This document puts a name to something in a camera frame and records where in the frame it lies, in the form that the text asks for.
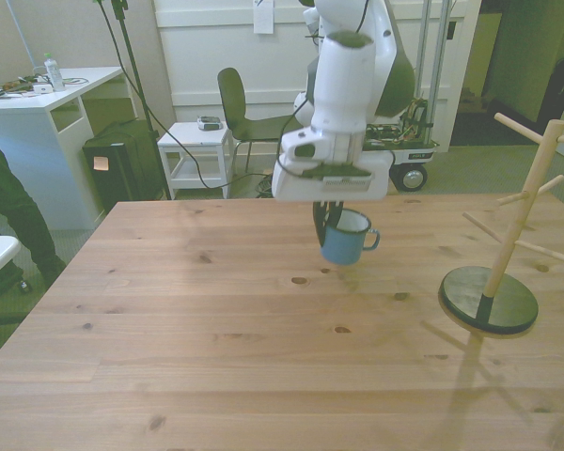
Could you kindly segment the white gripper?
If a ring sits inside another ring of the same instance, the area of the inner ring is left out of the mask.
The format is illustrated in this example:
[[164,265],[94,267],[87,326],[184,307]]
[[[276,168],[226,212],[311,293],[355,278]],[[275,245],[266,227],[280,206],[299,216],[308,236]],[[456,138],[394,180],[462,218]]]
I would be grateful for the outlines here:
[[316,163],[300,163],[291,160],[286,154],[274,166],[273,196],[278,201],[314,202],[312,216],[320,247],[323,247],[326,234],[326,214],[329,205],[329,226],[337,227],[343,212],[342,201],[380,200],[386,196],[389,184],[389,170],[393,154],[388,150],[362,152],[357,163],[358,169],[369,172],[369,176],[342,175],[324,176],[322,179],[299,178]]

